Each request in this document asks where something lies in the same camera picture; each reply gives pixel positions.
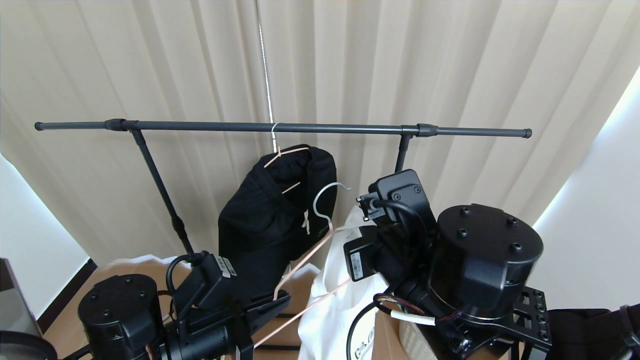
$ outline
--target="metal hook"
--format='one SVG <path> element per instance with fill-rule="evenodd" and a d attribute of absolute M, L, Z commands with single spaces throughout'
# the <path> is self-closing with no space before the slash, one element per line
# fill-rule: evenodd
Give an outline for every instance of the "metal hook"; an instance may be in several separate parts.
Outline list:
<path fill-rule="evenodd" d="M 317 215 L 318 217 L 325 218 L 325 219 L 326 219 L 326 221 L 327 221 L 327 222 L 329 222 L 329 223 L 331 223 L 331 218 L 330 218 L 330 217 L 328 217 L 328 216 L 326 216 L 326 215 L 323 215 L 323 214 L 318 213 L 318 209 L 316 208 L 316 204 L 317 204 L 317 202 L 318 202 L 318 199 L 320 198 L 320 195 L 322 195 L 322 193 L 323 193 L 325 190 L 329 189 L 329 188 L 330 188 L 330 187 L 332 187 L 332 186 L 336 186 L 336 185 L 340 185 L 340 186 L 341 186 L 341 187 L 343 187 L 345 190 L 351 190 L 351 188 L 348 188 L 347 186 L 344 186 L 344 184 L 342 184 L 342 183 L 331 183 L 331 184 L 326 185 L 324 188 L 322 188 L 322 189 L 318 192 L 318 194 L 316 195 L 316 198 L 314 199 L 314 213 L 316 213 L 316 215 Z"/>
<path fill-rule="evenodd" d="M 271 128 L 271 139 L 273 139 L 273 152 L 280 152 L 280 147 L 278 146 L 278 140 L 276 140 L 276 133 L 275 133 L 275 129 L 276 129 L 276 125 L 281 124 L 281 122 L 277 122 L 275 124 L 273 124 L 273 127 Z"/>

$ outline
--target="black baseboard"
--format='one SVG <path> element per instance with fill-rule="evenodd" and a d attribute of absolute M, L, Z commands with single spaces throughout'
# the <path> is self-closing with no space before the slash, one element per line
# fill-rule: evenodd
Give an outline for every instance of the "black baseboard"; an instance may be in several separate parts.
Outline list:
<path fill-rule="evenodd" d="M 38 326 L 42 333 L 47 331 L 53 321 L 57 319 L 58 315 L 60 315 L 67 304 L 80 290 L 82 285 L 84 285 L 87 279 L 89 279 L 89 276 L 91 276 L 97 268 L 98 266 L 93 262 L 93 260 L 89 259 L 89 261 L 87 261 L 86 264 L 78 270 L 73 279 L 69 281 L 51 304 L 49 304 L 49 307 L 47 307 L 44 313 L 42 313 L 42 316 L 38 318 Z"/>

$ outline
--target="curtain fold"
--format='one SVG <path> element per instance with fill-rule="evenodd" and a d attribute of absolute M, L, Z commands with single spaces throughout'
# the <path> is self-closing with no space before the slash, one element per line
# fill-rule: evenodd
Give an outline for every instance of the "curtain fold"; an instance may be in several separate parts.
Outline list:
<path fill-rule="evenodd" d="M 276 122 L 533 129 L 528 140 L 413 139 L 405 168 L 435 213 L 478 202 L 533 224 L 640 64 L 633 2 L 258 2 Z M 399 141 L 313 140 L 354 196 L 393 171 Z M 352 204 L 342 197 L 338 214 Z"/>
<path fill-rule="evenodd" d="M 435 213 L 462 203 L 533 224 L 640 65 L 632 1 L 1 1 L 0 151 L 98 263 L 183 252 L 130 135 L 33 123 L 131 120 L 533 129 L 414 138 Z M 196 250 L 269 133 L 145 131 Z M 391 173 L 399 136 L 278 134 L 330 151 L 335 218 Z"/>

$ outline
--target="white garment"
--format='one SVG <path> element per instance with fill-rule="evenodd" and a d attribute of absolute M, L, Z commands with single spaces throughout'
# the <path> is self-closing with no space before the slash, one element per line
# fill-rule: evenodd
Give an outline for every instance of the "white garment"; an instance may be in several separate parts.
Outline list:
<path fill-rule="evenodd" d="M 349 279 L 342 246 L 361 237 L 358 227 L 374 225 L 362 220 L 362 210 L 355 206 L 344 226 L 336 230 L 320 274 L 314 279 L 307 305 L 311 305 Z M 298 334 L 302 342 L 298 360 L 339 360 L 346 358 L 346 338 L 355 316 L 368 305 L 373 295 L 385 291 L 387 285 L 378 274 L 358 282 L 350 282 L 331 297 L 307 311 L 300 318 Z M 351 342 L 353 360 L 371 359 L 376 318 L 369 311 L 356 326 Z"/>

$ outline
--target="bolt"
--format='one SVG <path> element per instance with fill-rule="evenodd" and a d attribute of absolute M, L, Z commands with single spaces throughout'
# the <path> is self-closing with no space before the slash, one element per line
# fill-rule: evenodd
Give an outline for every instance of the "bolt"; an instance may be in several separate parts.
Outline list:
<path fill-rule="evenodd" d="M 509 245 L 509 250 L 513 254 L 519 254 L 522 251 L 522 245 L 520 245 L 520 243 L 512 243 L 511 245 Z"/>

